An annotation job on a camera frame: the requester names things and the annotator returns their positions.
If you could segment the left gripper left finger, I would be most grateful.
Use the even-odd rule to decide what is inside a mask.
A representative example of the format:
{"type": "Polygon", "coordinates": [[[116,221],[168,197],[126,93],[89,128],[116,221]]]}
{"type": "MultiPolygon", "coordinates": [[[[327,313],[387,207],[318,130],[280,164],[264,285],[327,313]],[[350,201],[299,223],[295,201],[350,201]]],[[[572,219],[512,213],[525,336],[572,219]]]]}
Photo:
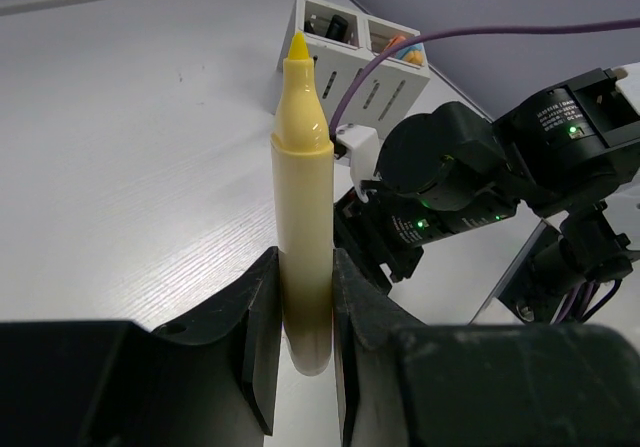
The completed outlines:
{"type": "Polygon", "coordinates": [[[278,251],[154,330],[5,322],[5,446],[260,446],[274,430],[278,251]]]}

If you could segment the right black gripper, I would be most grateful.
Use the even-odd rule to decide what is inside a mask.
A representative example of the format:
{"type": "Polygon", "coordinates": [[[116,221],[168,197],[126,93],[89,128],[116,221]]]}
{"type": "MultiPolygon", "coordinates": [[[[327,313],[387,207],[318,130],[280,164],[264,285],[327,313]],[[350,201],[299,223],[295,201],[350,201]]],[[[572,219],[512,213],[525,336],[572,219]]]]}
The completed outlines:
{"type": "Polygon", "coordinates": [[[334,245],[344,249],[362,275],[388,295],[395,283],[409,279],[423,257],[422,247],[401,246],[385,229],[373,202],[369,208],[350,189],[334,203],[334,245]]]}

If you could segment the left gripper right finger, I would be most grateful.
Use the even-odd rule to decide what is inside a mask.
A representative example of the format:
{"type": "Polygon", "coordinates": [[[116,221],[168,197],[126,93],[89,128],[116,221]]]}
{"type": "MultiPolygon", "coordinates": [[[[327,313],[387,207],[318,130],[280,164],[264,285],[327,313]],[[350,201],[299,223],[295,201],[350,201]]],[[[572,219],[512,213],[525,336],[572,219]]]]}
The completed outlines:
{"type": "Polygon", "coordinates": [[[635,446],[639,356],[593,325],[429,326],[334,253],[345,446],[635,446]]]}

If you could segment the yellow pastel marker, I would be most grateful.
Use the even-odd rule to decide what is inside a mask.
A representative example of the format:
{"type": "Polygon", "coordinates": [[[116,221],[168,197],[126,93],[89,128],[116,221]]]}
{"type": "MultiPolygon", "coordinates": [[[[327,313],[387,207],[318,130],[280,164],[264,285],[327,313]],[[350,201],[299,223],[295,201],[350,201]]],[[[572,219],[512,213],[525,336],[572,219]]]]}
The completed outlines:
{"type": "Polygon", "coordinates": [[[294,366],[316,376],[332,351],[334,145],[303,33],[282,69],[271,159],[283,321],[294,366]]]}

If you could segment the blue pastel marker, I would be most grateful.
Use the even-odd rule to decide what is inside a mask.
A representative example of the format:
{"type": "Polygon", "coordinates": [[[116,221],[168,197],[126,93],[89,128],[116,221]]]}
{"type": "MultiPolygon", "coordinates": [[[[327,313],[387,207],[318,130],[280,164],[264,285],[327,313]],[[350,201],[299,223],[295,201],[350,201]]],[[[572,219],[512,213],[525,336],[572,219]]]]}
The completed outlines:
{"type": "Polygon", "coordinates": [[[424,54],[423,45],[422,44],[414,44],[412,46],[405,47],[404,49],[400,50],[396,54],[396,57],[399,58],[399,59],[403,59],[404,57],[409,55],[411,52],[418,52],[421,55],[423,55],[424,54]]]}

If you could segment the green black highlighter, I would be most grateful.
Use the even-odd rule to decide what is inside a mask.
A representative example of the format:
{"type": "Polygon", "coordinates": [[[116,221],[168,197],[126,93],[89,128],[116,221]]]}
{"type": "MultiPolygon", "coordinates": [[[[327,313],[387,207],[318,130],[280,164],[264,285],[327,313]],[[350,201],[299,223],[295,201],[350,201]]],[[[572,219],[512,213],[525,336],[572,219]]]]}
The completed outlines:
{"type": "Polygon", "coordinates": [[[348,28],[349,22],[344,17],[335,14],[329,22],[325,38],[336,42],[344,42],[348,28]]]}

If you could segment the orange clear marker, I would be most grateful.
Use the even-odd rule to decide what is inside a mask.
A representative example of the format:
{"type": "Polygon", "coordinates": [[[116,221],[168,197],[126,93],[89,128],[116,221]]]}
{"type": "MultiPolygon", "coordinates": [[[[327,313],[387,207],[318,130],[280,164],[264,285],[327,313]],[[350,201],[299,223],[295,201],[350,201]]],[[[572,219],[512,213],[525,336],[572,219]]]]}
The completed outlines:
{"type": "Polygon", "coordinates": [[[424,64],[424,55],[419,50],[408,51],[402,55],[398,55],[398,58],[403,62],[416,66],[422,66],[424,64]]]}

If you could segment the orange pastel marker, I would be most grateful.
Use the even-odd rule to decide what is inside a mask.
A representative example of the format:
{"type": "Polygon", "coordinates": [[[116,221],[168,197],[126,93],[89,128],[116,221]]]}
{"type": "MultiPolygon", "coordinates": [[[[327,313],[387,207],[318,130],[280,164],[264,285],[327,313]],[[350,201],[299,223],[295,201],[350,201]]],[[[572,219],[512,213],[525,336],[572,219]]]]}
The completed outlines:
{"type": "Polygon", "coordinates": [[[406,40],[406,37],[403,35],[396,35],[394,37],[392,37],[389,42],[386,44],[384,51],[387,51],[389,49],[391,49],[392,47],[401,44],[402,42],[404,42],[406,40]]]}

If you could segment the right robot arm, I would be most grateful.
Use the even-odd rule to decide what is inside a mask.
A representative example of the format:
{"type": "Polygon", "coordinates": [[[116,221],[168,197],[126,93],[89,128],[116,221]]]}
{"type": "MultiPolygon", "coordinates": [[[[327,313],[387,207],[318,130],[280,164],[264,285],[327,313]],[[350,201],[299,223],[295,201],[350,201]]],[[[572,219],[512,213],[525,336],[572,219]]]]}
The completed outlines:
{"type": "Polygon", "coordinates": [[[515,216],[540,230],[494,298],[523,323],[584,323],[639,259],[639,228],[616,231],[608,207],[639,174],[639,67],[595,69],[545,88],[495,121],[459,102],[409,116],[384,139],[337,134],[363,171],[334,206],[334,242],[388,292],[415,272],[427,244],[515,216]]]}

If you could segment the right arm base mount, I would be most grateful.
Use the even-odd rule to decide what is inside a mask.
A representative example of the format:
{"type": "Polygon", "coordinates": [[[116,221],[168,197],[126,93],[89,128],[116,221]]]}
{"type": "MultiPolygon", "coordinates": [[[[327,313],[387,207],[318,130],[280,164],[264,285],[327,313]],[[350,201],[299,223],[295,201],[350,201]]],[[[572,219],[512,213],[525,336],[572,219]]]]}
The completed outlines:
{"type": "Polygon", "coordinates": [[[496,285],[493,296],[525,324],[550,324],[562,301],[576,300],[581,287],[624,279],[639,252],[597,215],[571,220],[560,229],[541,221],[496,285]]]}

